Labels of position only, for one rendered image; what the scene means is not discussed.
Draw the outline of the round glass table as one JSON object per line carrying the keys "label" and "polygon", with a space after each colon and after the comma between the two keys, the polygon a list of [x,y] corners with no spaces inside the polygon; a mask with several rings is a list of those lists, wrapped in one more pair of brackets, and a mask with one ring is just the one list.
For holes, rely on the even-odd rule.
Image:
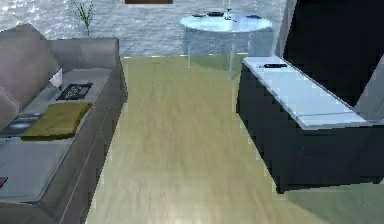
{"label": "round glass table", "polygon": [[231,39],[231,51],[229,59],[228,79],[232,79],[233,61],[236,51],[235,37],[238,34],[252,33],[264,31],[272,28],[272,22],[268,19],[250,19],[250,14],[231,13],[231,20],[225,20],[223,17],[209,17],[201,15],[195,17],[193,15],[185,16],[179,20],[179,23],[191,30],[212,32],[214,34],[229,34]]}

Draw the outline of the black cabinet with white top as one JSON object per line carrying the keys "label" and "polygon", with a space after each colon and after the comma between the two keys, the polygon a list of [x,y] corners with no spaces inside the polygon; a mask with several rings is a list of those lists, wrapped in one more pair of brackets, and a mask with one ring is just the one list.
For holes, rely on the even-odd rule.
{"label": "black cabinet with white top", "polygon": [[[272,63],[288,67],[262,67]],[[363,118],[280,57],[242,59],[236,112],[279,193],[384,181],[384,119]]]}

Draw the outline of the grey sofa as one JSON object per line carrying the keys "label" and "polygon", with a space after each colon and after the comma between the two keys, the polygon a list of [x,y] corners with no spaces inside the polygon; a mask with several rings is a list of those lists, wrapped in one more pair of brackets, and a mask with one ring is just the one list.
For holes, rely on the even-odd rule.
{"label": "grey sofa", "polygon": [[[59,69],[56,88],[49,79]],[[57,101],[85,83],[84,99]],[[48,40],[30,24],[0,31],[0,131],[50,104],[93,104],[72,138],[0,138],[0,224],[84,224],[127,99],[118,38]]]}

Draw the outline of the brown framed picture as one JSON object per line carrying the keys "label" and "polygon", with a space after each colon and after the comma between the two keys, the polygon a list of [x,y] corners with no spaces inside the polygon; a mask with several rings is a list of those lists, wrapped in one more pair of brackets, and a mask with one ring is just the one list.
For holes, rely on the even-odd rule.
{"label": "brown framed picture", "polygon": [[124,0],[125,4],[173,4],[174,0]]}

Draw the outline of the olive green cushion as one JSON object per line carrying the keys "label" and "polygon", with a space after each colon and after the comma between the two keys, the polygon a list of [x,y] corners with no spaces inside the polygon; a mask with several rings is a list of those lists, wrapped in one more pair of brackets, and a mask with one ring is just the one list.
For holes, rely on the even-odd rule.
{"label": "olive green cushion", "polygon": [[23,141],[52,141],[72,138],[90,102],[50,104],[43,115],[21,135]]}

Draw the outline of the white paper sheet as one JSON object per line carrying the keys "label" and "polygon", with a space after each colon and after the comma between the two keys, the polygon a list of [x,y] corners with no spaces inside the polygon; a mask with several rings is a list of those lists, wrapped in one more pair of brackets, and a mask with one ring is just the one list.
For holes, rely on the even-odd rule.
{"label": "white paper sheet", "polygon": [[49,82],[56,88],[60,88],[63,83],[62,79],[63,70],[59,69],[50,79]]}

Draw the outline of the green house plant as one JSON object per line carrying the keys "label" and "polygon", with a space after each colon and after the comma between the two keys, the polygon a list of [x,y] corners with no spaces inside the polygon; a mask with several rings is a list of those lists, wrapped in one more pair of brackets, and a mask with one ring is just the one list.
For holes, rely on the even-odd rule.
{"label": "green house plant", "polygon": [[75,7],[74,15],[84,23],[86,34],[87,36],[90,36],[90,23],[94,17],[93,0],[89,0],[89,2],[77,2],[76,0],[71,0],[71,2]]}

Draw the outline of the black television set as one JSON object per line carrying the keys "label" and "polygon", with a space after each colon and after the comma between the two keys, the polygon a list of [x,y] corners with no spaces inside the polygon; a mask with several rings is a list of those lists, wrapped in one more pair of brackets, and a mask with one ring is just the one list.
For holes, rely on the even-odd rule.
{"label": "black television set", "polygon": [[384,0],[297,0],[284,59],[354,106],[384,56]]}

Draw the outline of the dark glossy book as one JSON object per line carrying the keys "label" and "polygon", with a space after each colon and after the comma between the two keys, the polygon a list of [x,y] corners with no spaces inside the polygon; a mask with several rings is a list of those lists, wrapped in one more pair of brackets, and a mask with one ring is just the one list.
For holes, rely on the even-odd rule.
{"label": "dark glossy book", "polygon": [[37,122],[41,116],[41,113],[18,115],[0,131],[0,138],[21,136],[28,128]]}

